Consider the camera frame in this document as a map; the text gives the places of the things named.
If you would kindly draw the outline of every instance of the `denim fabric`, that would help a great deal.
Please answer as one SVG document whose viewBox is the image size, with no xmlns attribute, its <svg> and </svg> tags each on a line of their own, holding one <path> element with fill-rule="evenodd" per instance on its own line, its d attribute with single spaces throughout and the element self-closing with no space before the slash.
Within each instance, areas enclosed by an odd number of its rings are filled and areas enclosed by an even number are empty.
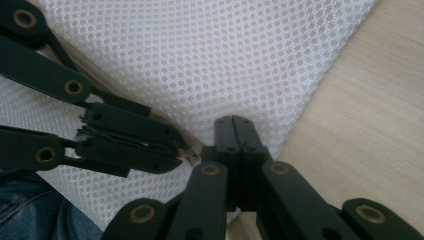
<svg viewBox="0 0 424 240">
<path fill-rule="evenodd" d="M 0 185 L 0 240 L 97 240 L 101 234 L 37 174 Z"/>
</svg>

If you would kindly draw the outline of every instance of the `brass rivet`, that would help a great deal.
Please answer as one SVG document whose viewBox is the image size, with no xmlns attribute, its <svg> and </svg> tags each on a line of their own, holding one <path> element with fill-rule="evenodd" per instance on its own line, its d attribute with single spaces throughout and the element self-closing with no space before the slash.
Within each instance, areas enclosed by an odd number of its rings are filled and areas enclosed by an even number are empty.
<svg viewBox="0 0 424 240">
<path fill-rule="evenodd" d="M 84 86 L 76 81 L 76 80 L 69 80 L 65 83 L 65 91 L 69 94 L 69 95 L 78 95 L 81 94 L 84 90 Z"/>
<path fill-rule="evenodd" d="M 43 164 L 56 160 L 56 150 L 52 147 L 44 147 L 37 151 L 35 159 Z"/>
<path fill-rule="evenodd" d="M 37 18 L 30 11 L 18 9 L 13 12 L 13 20 L 21 28 L 30 29 L 37 25 Z"/>
<path fill-rule="evenodd" d="M 279 163 L 275 163 L 271 165 L 271 171 L 275 174 L 284 175 L 289 172 L 289 169 Z"/>
<path fill-rule="evenodd" d="M 213 176 L 219 173 L 219 168 L 214 165 L 207 165 L 202 167 L 202 173 L 205 175 Z"/>
<path fill-rule="evenodd" d="M 377 224 L 386 222 L 386 216 L 380 210 L 371 206 L 363 204 L 357 206 L 355 210 L 359 216 L 369 222 Z"/>
<path fill-rule="evenodd" d="M 155 208 L 151 205 L 140 205 L 134 208 L 130 213 L 130 219 L 133 223 L 145 223 L 155 216 Z"/>
</svg>

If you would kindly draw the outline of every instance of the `wooden surface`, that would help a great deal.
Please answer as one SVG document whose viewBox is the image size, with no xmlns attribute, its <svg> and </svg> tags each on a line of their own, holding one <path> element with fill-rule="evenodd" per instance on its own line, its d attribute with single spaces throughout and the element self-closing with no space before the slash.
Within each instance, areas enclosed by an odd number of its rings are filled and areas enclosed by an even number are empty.
<svg viewBox="0 0 424 240">
<path fill-rule="evenodd" d="M 380 0 L 327 73 L 280 160 L 341 207 L 365 197 L 424 234 L 424 1 Z M 255 214 L 231 239 L 261 239 Z"/>
</svg>

